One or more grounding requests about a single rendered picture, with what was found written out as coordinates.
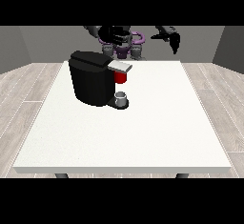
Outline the black coffee machine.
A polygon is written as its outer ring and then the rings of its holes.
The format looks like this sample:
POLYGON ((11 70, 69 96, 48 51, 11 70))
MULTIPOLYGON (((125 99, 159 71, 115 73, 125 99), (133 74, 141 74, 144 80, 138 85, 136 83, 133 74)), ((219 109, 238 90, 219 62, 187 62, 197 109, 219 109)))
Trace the black coffee machine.
POLYGON ((113 58, 99 52, 75 51, 71 54, 69 67, 75 96, 81 102, 96 106, 110 106, 118 110, 125 110, 127 105, 115 105, 114 73, 108 69, 113 58))

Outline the grey trunk with purple rings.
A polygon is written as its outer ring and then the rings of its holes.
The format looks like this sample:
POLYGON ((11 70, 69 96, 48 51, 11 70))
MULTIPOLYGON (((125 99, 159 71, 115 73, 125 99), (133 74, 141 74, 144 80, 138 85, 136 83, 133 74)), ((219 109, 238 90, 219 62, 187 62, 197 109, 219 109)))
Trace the grey trunk with purple rings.
POLYGON ((98 39, 102 44, 102 52, 114 56, 118 59, 126 59, 129 56, 131 59, 140 60, 142 53, 142 45, 145 43, 145 35, 138 31, 131 31, 127 35, 122 45, 110 44, 98 39))

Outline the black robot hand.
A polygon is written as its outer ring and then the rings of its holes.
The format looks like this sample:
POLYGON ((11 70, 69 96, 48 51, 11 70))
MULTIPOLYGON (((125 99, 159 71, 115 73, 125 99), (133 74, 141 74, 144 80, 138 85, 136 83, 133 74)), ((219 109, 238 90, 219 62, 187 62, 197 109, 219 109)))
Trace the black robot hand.
POLYGON ((130 28, 130 26, 102 26, 98 36, 106 43, 121 46, 130 36, 130 28))
POLYGON ((177 32, 167 33, 167 32, 160 32, 159 34, 153 35, 152 39, 161 39, 165 42, 169 42, 170 46, 173 50, 173 53, 177 53, 180 44, 180 34, 177 32))

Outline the red pod holder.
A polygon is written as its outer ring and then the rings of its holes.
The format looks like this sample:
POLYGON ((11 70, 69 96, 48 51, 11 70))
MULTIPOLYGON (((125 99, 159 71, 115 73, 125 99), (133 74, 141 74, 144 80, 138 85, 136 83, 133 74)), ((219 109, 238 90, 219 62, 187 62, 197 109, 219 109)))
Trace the red pod holder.
POLYGON ((127 81, 127 75, 122 72, 116 71, 114 73, 114 82, 117 84, 123 84, 127 81))

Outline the small grey cup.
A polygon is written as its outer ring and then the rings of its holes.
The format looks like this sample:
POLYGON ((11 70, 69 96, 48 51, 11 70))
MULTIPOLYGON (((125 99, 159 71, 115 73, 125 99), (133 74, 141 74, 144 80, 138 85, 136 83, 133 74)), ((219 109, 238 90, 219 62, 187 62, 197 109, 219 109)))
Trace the small grey cup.
POLYGON ((114 95, 115 105, 118 107, 124 107, 127 105, 127 95, 124 92, 117 92, 114 95))

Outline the pale grey machine lid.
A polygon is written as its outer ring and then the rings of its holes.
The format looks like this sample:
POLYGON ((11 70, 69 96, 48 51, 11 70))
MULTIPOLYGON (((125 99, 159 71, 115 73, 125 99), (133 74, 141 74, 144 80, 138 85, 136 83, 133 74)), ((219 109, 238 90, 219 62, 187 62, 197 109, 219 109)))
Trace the pale grey machine lid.
POLYGON ((131 64, 127 64, 121 61, 112 60, 108 65, 108 69, 120 73, 127 73, 132 68, 131 64))

